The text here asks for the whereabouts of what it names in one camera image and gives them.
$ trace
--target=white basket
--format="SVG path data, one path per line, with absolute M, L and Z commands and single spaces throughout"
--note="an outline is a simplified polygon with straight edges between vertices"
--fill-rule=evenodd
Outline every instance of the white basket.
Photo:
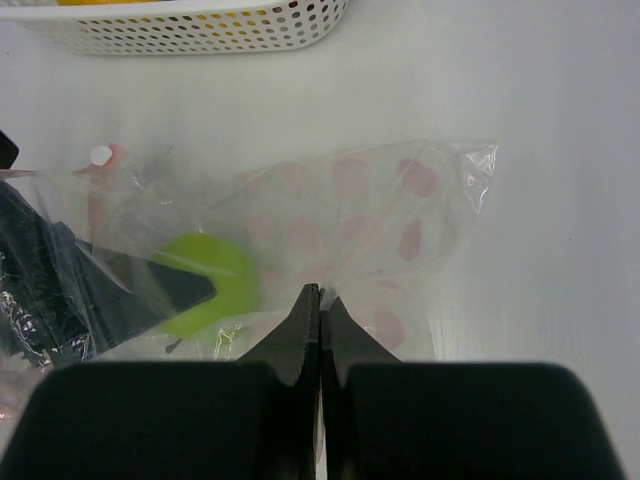
M 95 55 L 293 50 L 327 35 L 349 4 L 349 0 L 175 0 L 57 6 L 50 1 L 0 0 L 0 20 L 20 23 L 73 52 Z

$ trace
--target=black object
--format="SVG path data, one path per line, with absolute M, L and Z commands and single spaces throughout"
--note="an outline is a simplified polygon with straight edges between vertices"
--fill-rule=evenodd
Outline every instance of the black object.
M 6 182 L 0 212 L 0 348 L 8 356 L 22 353 L 34 366 L 86 361 L 215 296 L 205 276 L 78 240 Z
M 36 390 L 0 478 L 622 479 L 588 393 L 549 365 L 402 364 L 306 286 L 232 363 L 83 364 Z
M 0 130 L 0 169 L 8 170 L 18 158 L 18 146 Z

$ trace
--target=plastic bag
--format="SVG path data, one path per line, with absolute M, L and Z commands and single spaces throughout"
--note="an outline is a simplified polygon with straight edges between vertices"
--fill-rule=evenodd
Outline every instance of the plastic bag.
M 92 360 L 234 359 L 305 283 L 326 289 L 322 308 L 339 295 L 401 359 L 431 359 L 424 274 L 480 213 L 495 153 L 413 141 L 184 188 L 143 179 L 116 148 L 103 168 L 7 177 L 2 370 L 33 378 Z M 0 403 L 19 410 L 3 387 Z

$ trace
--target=white tip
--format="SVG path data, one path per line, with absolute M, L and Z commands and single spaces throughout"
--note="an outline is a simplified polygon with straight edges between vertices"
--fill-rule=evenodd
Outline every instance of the white tip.
M 91 153 L 89 154 L 89 161 L 94 165 L 101 167 L 107 163 L 112 156 L 113 151 L 109 147 L 100 145 L 99 147 L 91 150 Z

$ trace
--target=lime green disc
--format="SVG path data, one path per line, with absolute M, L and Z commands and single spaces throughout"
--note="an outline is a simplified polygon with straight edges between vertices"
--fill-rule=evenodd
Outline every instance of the lime green disc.
M 216 296 L 160 325 L 179 338 L 223 317 L 255 312 L 260 293 L 256 269 L 249 256 L 231 242 L 205 233 L 187 233 L 161 248 L 152 260 L 168 267 L 208 277 Z

